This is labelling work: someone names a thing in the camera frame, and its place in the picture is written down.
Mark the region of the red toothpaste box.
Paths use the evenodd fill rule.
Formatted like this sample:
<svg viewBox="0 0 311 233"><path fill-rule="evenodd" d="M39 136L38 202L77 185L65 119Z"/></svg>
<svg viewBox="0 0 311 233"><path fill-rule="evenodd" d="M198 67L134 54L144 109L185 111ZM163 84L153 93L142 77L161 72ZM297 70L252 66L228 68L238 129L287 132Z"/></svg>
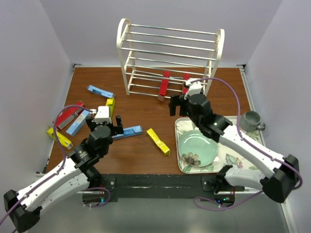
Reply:
<svg viewBox="0 0 311 233"><path fill-rule="evenodd" d="M69 123L71 123L75 118L77 118L83 109L78 107L71 107L63 110L57 118L56 129L62 130Z"/></svg>
<svg viewBox="0 0 311 233"><path fill-rule="evenodd" d="M190 79L190 74L184 73L184 74L183 74L183 80L184 80L185 82L183 83L183 87L182 87L182 93L183 93L183 94L186 94L187 91L188 91L188 89L189 89L189 87L188 87L187 84L186 84L186 82L187 82L189 79Z"/></svg>
<svg viewBox="0 0 311 233"><path fill-rule="evenodd" d="M165 71L164 74L163 74L163 79L161 81L159 93L158 93L158 96L157 96L157 99L159 101L164 101L164 99L165 99L170 77L171 77L171 72L170 71Z"/></svg>

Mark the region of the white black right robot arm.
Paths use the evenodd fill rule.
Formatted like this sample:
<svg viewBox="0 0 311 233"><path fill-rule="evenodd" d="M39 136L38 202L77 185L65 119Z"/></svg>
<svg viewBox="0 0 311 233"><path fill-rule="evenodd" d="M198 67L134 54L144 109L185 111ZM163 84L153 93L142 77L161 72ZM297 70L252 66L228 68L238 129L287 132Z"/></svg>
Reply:
<svg viewBox="0 0 311 233"><path fill-rule="evenodd" d="M205 95L172 95L169 103L171 116L176 114L176 107L180 108L180 116L189 117L204 136L234 150L256 167L250 170L224 166L215 178L219 189L227 191L232 186L250 187L282 203L302 185L299 161L295 156L271 151L240 132L229 119L213 113Z"/></svg>

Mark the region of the cream metal-rod shelf rack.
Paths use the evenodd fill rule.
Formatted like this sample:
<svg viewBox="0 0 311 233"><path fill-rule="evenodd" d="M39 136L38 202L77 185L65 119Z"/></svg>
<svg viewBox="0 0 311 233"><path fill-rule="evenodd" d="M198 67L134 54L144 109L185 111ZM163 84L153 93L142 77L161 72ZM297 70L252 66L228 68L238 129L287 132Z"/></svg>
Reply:
<svg viewBox="0 0 311 233"><path fill-rule="evenodd" d="M222 58L225 30L204 32L134 24L120 20L116 47L127 95L158 96L165 71L171 72L167 93L182 93L183 74L202 79L207 94Z"/></svg>

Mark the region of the blue silver toothpaste box left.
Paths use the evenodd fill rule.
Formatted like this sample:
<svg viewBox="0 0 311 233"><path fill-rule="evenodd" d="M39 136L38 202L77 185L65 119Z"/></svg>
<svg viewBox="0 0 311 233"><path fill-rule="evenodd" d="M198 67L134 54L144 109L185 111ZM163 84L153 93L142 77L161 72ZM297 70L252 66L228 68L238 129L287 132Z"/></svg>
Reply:
<svg viewBox="0 0 311 233"><path fill-rule="evenodd" d="M66 133L70 136L75 136L86 123L86 117L88 115L89 115L89 111L87 110L82 111L80 115L74 120L74 122L66 130Z"/></svg>

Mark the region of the blue toothpaste box centre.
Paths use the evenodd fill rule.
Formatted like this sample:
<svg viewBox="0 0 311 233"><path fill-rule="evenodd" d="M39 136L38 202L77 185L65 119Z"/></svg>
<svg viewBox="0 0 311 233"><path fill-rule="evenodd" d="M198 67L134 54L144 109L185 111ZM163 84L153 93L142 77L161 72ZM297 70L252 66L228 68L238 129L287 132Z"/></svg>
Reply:
<svg viewBox="0 0 311 233"><path fill-rule="evenodd" d="M123 139L123 138L128 138L132 136L137 136L143 133L142 127L140 125L138 126L133 126L129 128L124 128L123 129L123 134L117 134L113 136L113 140L118 140L118 139Z"/></svg>

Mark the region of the yellow toothpaste box upright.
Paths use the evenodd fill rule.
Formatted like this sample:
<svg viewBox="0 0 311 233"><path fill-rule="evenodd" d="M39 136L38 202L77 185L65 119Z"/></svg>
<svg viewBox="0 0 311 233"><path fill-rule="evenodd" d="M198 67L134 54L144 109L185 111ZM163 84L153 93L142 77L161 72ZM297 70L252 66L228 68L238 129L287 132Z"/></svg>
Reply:
<svg viewBox="0 0 311 233"><path fill-rule="evenodd" d="M109 116L112 117L115 107L115 99L107 99L105 105L109 107Z"/></svg>

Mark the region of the yellow toothpaste box left edge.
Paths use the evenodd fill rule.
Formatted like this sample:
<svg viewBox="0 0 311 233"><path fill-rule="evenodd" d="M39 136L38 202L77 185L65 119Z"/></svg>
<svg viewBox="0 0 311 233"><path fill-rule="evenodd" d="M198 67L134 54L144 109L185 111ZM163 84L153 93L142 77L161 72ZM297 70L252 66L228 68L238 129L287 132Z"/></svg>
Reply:
<svg viewBox="0 0 311 233"><path fill-rule="evenodd" d="M51 137L54 141L56 140L52 127L50 127L50 128L47 130L47 134L48 134L48 136ZM61 144L64 148L70 150L70 149L73 147L72 142L71 142L68 138L66 138L64 135L62 135L62 134L59 133L59 132L56 132L56 134L57 134L58 140L60 141L60 144Z"/></svg>

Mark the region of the light blue toothpaste box far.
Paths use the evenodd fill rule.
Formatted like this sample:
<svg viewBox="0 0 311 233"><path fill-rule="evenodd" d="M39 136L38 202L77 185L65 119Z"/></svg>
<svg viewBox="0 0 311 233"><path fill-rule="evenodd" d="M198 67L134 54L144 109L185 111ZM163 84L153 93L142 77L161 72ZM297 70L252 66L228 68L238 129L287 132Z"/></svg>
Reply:
<svg viewBox="0 0 311 233"><path fill-rule="evenodd" d="M102 97L105 97L105 98L108 98L108 99L114 99L115 98L115 94L114 93L102 90L102 89L97 88L97 87L95 87L93 85L89 85L87 87L87 90L92 92L93 94L96 94L96 95L99 95L99 96L102 96Z"/></svg>

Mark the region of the green ceramic plate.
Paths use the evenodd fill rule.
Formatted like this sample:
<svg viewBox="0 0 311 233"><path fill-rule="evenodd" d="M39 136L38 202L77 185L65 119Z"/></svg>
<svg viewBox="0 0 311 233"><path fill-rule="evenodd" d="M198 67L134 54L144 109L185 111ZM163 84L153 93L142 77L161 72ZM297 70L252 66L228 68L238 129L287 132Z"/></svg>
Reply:
<svg viewBox="0 0 311 233"><path fill-rule="evenodd" d="M182 161L193 167L210 165L218 154L217 143L199 130L184 133L178 140L177 149Z"/></svg>

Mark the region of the leaf-pattern serving tray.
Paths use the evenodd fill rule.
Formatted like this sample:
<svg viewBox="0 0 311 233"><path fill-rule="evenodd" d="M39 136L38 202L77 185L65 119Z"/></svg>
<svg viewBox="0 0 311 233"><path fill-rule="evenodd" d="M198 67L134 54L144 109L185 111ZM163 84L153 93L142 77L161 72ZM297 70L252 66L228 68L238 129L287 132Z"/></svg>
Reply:
<svg viewBox="0 0 311 233"><path fill-rule="evenodd" d="M191 122L189 118L183 117L179 118L175 121L175 138L176 141L179 142L181 136L191 130L196 130L197 127ZM247 159L242 157L240 154L236 153L234 150L222 145L218 144L218 154L214 161L203 167L193 167L188 165L183 159L181 155L177 156L178 167L180 171L186 174L200 174L200 173L217 173L223 168L225 165L232 165L236 168L242 169L250 169L257 170L258 168L249 162Z"/></svg>

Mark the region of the crumpled yellow toothpaste box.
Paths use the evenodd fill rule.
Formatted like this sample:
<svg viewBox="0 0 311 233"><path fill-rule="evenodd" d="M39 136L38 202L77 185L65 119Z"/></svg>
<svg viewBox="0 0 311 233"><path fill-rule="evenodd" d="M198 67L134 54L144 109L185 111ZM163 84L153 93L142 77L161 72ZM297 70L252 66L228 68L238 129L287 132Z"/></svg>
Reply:
<svg viewBox="0 0 311 233"><path fill-rule="evenodd" d="M153 140L153 142L157 145L157 147L161 150L161 152L168 156L170 155L171 150L169 147L158 137L158 135L155 133L155 131L150 128L147 131L147 134L150 136L150 138Z"/></svg>

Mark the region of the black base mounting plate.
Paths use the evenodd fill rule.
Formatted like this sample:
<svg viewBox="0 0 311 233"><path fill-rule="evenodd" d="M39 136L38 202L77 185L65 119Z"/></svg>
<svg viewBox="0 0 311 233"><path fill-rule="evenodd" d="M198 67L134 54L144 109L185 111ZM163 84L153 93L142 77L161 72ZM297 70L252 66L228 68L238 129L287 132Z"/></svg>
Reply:
<svg viewBox="0 0 311 233"><path fill-rule="evenodd" d="M216 190L230 192L231 188L219 188L215 174L103 174L105 191L81 192L84 204L99 205L106 199L192 199L203 196L213 198Z"/></svg>

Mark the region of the grey ceramic mug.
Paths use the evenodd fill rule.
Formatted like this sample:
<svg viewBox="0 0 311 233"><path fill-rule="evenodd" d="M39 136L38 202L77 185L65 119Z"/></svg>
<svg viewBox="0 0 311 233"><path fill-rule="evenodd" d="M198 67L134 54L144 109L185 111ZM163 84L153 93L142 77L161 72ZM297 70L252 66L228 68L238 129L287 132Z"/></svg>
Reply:
<svg viewBox="0 0 311 233"><path fill-rule="evenodd" d="M239 126L244 131L264 131L266 125L261 122L260 115L255 111L248 111L244 113L240 118Z"/></svg>

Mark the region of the aluminium frame rail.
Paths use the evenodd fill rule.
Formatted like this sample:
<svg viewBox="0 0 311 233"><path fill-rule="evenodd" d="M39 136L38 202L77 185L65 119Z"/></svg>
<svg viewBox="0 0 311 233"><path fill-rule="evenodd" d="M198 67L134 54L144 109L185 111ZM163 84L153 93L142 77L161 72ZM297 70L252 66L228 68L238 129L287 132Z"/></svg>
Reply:
<svg viewBox="0 0 311 233"><path fill-rule="evenodd" d="M288 203L252 188L219 192L213 175L104 174L105 191L54 200L32 233L296 233Z"/></svg>

